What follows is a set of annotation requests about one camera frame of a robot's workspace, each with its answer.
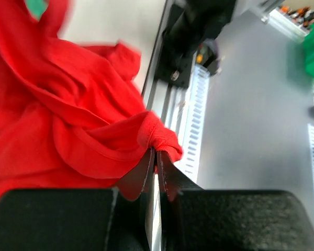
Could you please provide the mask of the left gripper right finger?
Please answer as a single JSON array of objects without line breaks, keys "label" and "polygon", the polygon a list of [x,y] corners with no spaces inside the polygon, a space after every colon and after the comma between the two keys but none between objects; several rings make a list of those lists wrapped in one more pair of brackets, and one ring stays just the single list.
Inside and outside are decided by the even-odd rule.
[{"label": "left gripper right finger", "polygon": [[205,190],[156,154],[162,250],[314,250],[301,202],[282,190]]}]

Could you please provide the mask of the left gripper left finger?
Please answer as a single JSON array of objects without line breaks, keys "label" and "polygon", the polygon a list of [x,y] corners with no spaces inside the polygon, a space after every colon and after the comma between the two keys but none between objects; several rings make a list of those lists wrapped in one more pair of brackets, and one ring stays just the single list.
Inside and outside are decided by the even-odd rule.
[{"label": "left gripper left finger", "polygon": [[155,151],[108,189],[15,189],[0,198],[0,250],[149,250]]}]

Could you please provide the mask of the red tank top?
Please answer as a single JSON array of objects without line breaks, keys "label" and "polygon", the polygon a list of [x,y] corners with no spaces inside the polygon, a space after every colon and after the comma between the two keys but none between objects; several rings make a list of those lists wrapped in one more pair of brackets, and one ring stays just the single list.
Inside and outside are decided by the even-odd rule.
[{"label": "red tank top", "polygon": [[68,6],[50,1],[35,20],[24,1],[0,1],[0,197],[17,188],[107,188],[149,148],[182,158],[176,134],[133,83],[140,53],[60,39]]}]

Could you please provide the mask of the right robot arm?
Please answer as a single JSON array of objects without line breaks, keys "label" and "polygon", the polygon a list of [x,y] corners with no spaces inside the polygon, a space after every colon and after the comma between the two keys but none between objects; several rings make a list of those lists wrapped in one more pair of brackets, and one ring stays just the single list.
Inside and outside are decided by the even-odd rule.
[{"label": "right robot arm", "polygon": [[233,16],[236,1],[186,1],[174,24],[163,34],[163,46],[171,60],[194,53],[206,39],[215,39]]}]

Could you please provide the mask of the front aluminium rail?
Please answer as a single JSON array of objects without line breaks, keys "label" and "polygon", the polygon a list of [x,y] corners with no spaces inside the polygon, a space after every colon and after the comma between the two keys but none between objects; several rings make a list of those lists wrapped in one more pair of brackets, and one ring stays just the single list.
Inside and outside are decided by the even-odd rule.
[{"label": "front aluminium rail", "polygon": [[182,123],[186,122],[185,119],[182,119],[182,116],[185,116],[187,112],[187,91],[172,86],[168,82],[156,79],[154,76],[162,50],[162,31],[166,27],[167,19],[173,4],[180,6],[184,4],[184,1],[166,1],[164,4],[161,21],[142,90],[142,97],[147,109],[154,111],[166,127],[176,132],[176,134],[179,134]]}]

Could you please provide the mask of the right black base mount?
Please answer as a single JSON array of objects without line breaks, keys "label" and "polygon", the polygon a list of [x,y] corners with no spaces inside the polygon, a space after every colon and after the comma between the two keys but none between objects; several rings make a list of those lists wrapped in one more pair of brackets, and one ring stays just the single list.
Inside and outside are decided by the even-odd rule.
[{"label": "right black base mount", "polygon": [[198,48],[200,32],[191,27],[184,9],[172,4],[162,32],[162,47],[155,78],[187,89],[192,72],[193,55]]}]

